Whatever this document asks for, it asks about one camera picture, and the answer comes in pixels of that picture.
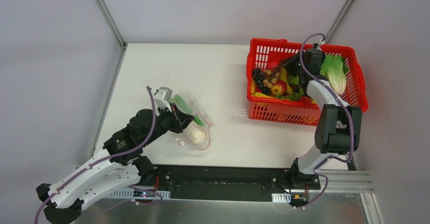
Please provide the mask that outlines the clear zip top bag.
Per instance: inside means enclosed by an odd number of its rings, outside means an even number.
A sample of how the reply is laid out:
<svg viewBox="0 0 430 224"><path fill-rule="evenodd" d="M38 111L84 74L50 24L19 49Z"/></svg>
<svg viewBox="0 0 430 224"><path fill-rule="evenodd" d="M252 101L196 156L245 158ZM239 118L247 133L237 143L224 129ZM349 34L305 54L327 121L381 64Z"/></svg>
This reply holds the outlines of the clear zip top bag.
<svg viewBox="0 0 430 224"><path fill-rule="evenodd" d="M200 151L207 150L211 144L210 128L213 121L191 93L175 94L170 100L182 112L194 116L194 121L182 133L172 133L178 145L192 144Z"/></svg>

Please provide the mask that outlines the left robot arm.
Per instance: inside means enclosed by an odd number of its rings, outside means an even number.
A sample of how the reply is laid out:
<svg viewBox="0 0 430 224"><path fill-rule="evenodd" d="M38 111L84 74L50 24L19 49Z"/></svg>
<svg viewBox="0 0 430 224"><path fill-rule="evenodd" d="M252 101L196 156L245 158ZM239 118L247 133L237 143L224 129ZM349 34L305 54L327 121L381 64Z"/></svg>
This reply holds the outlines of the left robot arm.
<svg viewBox="0 0 430 224"><path fill-rule="evenodd" d="M90 160L55 184L42 183L42 201L34 223L45 214L50 223L71 223L90 205L117 189L150 185L155 167L143 156L144 148L167 132L182 133L195 119L191 110L174 103L169 107L142 109L109 138Z"/></svg>

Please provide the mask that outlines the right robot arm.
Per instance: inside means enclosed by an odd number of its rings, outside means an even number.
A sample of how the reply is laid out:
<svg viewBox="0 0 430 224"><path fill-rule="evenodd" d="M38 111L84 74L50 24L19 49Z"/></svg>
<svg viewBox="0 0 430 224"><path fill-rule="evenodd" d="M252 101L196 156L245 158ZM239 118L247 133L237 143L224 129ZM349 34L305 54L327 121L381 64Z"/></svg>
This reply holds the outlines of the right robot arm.
<svg viewBox="0 0 430 224"><path fill-rule="evenodd" d="M317 182L318 170L328 161L351 160L359 145L363 112L340 97L346 90L349 71L342 56L326 55L316 46L281 61L280 65L298 82L304 94L316 101L321 111L314 146L296 158L285 174L286 183L299 189Z"/></svg>

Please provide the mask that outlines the white green napa cabbage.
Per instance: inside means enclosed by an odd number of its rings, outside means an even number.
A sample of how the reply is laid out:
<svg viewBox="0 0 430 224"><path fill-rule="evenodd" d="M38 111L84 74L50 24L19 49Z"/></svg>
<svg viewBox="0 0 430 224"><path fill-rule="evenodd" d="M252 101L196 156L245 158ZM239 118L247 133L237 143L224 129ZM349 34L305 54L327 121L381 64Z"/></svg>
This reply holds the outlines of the white green napa cabbage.
<svg viewBox="0 0 430 224"><path fill-rule="evenodd" d="M196 145L202 144L206 140L206 133L199 126L189 126L186 135Z"/></svg>

